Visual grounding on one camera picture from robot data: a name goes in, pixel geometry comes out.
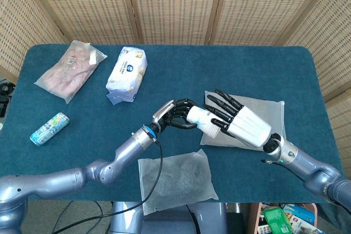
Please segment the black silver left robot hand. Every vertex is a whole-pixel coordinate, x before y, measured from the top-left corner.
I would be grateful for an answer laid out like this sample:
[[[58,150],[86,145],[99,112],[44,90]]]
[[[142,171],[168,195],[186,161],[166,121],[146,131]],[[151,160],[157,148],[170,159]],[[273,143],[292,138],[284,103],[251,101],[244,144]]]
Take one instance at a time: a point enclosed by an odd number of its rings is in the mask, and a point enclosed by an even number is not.
[[[171,100],[153,114],[150,128],[155,133],[162,133],[167,126],[194,129],[196,124],[186,120],[194,106],[197,106],[197,103],[190,99]]]

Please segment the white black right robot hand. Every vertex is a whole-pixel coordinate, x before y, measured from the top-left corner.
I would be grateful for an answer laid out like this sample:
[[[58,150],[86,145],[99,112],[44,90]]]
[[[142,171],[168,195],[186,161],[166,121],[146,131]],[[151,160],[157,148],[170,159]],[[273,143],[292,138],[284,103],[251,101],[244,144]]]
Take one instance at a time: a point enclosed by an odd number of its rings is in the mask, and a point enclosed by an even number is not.
[[[263,148],[275,134],[267,122],[222,90],[205,91],[205,108],[222,119],[224,128],[220,132],[249,147]]]

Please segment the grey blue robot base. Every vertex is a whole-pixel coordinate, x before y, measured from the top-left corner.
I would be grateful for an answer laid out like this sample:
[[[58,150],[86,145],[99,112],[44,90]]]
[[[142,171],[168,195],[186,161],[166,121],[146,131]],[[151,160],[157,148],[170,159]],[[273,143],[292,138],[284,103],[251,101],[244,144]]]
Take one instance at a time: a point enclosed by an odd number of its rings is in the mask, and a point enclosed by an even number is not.
[[[135,202],[114,202],[108,234],[227,234],[226,204],[199,202],[144,215]]]

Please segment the teal tablecloth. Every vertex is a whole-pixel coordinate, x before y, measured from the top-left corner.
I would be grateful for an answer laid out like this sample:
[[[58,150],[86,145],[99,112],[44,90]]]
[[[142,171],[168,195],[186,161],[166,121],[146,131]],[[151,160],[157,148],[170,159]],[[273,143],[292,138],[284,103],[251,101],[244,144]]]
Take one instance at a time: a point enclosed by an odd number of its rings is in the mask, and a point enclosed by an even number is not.
[[[310,51],[301,46],[134,45],[148,66],[132,103],[112,105],[105,85],[123,45],[94,45],[107,55],[67,105],[34,82],[66,52],[69,44],[29,49],[0,132],[0,176],[40,175],[113,161],[116,149],[169,100],[188,98],[199,106],[204,93],[285,102],[287,139],[313,158],[342,165]],[[43,146],[30,135],[58,112],[70,123]],[[327,203],[303,187],[287,169],[264,164],[255,150],[201,146],[198,129],[167,127],[158,138],[165,157],[197,152],[208,157],[220,202]],[[138,161],[110,186],[89,182],[62,199],[139,201]]]

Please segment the white blue tissue pack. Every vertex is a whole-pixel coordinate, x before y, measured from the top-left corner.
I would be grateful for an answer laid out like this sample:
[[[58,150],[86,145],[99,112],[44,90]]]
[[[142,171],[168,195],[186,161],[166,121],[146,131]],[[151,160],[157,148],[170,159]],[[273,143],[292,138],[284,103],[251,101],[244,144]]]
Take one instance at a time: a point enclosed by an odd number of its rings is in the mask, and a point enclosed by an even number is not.
[[[133,102],[145,75],[148,63],[145,51],[135,47],[123,47],[108,77],[107,98],[113,105]]]

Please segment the frosted bag with dark cloth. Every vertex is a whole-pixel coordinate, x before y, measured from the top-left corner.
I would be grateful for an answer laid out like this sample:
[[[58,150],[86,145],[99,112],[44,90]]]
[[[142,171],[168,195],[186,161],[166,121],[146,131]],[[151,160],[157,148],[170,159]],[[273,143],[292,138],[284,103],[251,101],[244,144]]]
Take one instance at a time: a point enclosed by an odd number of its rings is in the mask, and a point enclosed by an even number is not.
[[[219,199],[212,184],[207,155],[202,149],[165,157],[161,173],[159,158],[139,159],[138,167],[141,198],[145,199],[152,186],[156,186],[149,199],[143,203],[144,215]]]

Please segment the pink storage basket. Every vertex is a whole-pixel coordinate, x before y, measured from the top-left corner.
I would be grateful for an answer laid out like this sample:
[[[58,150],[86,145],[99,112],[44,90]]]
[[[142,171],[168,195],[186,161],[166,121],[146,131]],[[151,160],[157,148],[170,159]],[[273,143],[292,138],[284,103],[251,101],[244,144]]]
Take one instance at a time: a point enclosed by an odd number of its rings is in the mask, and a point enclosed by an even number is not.
[[[259,222],[259,214],[262,209],[262,202],[259,203],[251,203],[250,205],[250,215],[248,219],[248,224],[247,224],[247,230],[246,234],[257,234],[257,229],[258,229],[258,222]],[[315,203],[309,203],[309,204],[299,204],[299,206],[311,211],[314,213],[315,216],[315,221],[314,221],[314,226],[317,227],[318,224],[318,209],[316,207]]]

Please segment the green snack package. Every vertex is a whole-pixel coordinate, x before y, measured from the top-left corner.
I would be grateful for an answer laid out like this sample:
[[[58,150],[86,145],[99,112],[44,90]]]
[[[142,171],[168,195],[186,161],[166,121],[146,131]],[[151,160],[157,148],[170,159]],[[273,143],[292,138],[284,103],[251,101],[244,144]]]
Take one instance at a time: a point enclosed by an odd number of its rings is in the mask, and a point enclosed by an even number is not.
[[[272,234],[293,234],[290,222],[281,208],[265,209],[263,215]]]

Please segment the blue printed box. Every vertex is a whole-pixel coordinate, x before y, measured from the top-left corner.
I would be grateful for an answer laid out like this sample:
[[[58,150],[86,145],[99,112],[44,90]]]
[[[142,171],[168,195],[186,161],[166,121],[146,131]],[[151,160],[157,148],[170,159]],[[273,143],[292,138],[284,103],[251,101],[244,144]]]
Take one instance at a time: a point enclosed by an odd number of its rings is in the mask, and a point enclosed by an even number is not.
[[[288,220],[290,220],[292,216],[296,216],[311,225],[314,225],[315,223],[314,213],[304,207],[295,204],[286,204],[283,207],[283,212],[285,213]]]

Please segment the clear bag with pink cloth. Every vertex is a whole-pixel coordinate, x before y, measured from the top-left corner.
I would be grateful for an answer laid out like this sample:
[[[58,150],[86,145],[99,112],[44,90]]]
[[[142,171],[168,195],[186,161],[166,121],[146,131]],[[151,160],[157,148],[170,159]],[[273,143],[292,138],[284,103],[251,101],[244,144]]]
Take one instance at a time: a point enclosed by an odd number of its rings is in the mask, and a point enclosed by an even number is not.
[[[35,85],[68,104],[106,58],[107,55],[90,43],[74,40],[59,61],[35,81]]]

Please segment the woven wooden folding screen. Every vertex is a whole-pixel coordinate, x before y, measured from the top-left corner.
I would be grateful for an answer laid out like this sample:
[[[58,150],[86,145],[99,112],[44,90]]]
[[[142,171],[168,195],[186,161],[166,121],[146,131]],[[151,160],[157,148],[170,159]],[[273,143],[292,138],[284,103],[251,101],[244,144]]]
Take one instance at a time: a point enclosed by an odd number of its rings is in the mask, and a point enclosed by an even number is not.
[[[33,45],[74,39],[307,48],[351,179],[351,0],[0,0],[0,79]]]

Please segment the green blue drink can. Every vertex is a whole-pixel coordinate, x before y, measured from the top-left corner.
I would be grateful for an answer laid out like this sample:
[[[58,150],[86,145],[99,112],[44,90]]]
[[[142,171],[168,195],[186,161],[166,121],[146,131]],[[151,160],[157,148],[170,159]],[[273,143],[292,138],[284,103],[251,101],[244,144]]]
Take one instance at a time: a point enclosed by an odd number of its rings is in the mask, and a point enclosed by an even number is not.
[[[59,112],[30,135],[30,140],[37,146],[42,146],[65,126],[70,119],[64,113]]]

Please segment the black equipment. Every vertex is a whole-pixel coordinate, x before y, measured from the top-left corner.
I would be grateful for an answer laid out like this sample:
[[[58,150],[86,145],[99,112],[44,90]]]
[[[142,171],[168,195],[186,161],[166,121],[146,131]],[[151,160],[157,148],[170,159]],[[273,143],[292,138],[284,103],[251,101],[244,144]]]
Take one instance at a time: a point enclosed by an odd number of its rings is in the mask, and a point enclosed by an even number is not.
[[[0,83],[0,118],[5,117],[8,104],[12,98],[15,85],[10,82]]]

